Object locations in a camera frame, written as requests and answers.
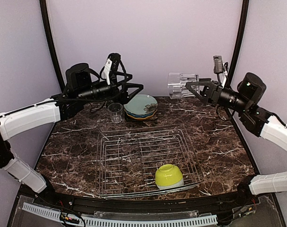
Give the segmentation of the light green flower plate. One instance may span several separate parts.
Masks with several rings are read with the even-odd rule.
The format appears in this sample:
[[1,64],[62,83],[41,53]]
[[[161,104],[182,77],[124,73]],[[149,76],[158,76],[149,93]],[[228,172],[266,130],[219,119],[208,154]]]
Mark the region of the light green flower plate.
[[157,100],[145,94],[135,95],[127,104],[124,109],[134,115],[146,115],[153,113],[158,107]]

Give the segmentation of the clear glass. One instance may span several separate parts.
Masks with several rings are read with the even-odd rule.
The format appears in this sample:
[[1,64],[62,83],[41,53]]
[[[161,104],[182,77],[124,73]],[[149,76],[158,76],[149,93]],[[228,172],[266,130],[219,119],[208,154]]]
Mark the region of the clear glass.
[[123,106],[120,103],[112,103],[107,107],[110,119],[113,123],[122,122]]
[[186,88],[187,82],[198,82],[198,74],[185,74],[170,72],[167,78],[168,94],[171,99],[181,99],[186,97],[195,97],[195,95]]

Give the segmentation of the blue dotted plate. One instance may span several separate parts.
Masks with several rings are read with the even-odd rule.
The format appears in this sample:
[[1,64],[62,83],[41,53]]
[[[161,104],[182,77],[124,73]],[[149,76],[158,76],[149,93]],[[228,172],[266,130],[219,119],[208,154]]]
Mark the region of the blue dotted plate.
[[148,114],[143,114],[143,115],[133,114],[133,113],[130,113],[130,112],[127,112],[127,111],[125,111],[125,113],[127,115],[130,115],[130,116],[145,118],[145,117],[151,116],[151,115],[154,116],[157,113],[157,111],[154,111],[154,112],[148,113]]

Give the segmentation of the yellow dotted plate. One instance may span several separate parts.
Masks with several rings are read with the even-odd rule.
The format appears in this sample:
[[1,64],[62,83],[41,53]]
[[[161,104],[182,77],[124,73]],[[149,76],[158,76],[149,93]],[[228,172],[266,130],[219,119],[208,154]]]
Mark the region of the yellow dotted plate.
[[145,121],[145,120],[150,120],[152,119],[154,116],[147,116],[145,118],[141,118],[141,117],[134,117],[134,116],[130,116],[130,115],[127,115],[128,118],[132,119],[132,120],[135,120],[135,121]]

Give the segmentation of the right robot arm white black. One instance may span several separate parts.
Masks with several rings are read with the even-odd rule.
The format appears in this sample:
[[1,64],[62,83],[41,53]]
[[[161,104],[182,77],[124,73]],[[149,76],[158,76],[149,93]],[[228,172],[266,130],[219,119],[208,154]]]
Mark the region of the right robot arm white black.
[[[219,82],[201,79],[187,82],[186,88],[203,104],[220,105],[238,113],[244,127],[255,135],[287,151],[287,124],[275,114],[258,106],[266,85],[253,73],[246,73],[237,91],[222,87]],[[250,175],[238,185],[248,195],[287,192],[287,171],[270,175]]]

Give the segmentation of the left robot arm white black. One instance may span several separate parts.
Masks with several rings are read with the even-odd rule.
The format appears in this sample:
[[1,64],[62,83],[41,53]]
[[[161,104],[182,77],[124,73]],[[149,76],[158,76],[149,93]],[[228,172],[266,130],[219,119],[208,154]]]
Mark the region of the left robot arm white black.
[[78,63],[66,71],[67,84],[62,93],[37,104],[0,113],[0,169],[37,194],[53,191],[51,183],[11,150],[9,139],[39,126],[73,118],[84,105],[113,101],[127,104],[143,90],[142,84],[131,83],[132,75],[123,69],[122,61],[106,60],[100,73],[87,63]]

